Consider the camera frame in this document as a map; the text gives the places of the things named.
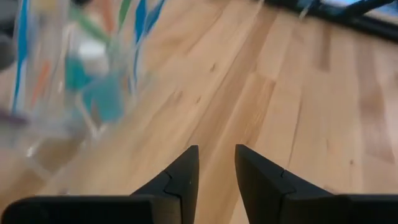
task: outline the wooden floor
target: wooden floor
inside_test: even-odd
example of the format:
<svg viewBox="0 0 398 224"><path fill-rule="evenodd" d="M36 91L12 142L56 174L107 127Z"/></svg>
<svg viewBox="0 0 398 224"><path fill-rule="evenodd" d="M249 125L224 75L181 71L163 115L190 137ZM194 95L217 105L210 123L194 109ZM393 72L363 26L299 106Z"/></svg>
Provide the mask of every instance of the wooden floor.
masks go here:
<svg viewBox="0 0 398 224"><path fill-rule="evenodd" d="M238 143L334 193L398 194L393 43L256 1L169 0L146 44L137 110L23 194L127 195L197 144L195 223L244 224Z"/></svg>

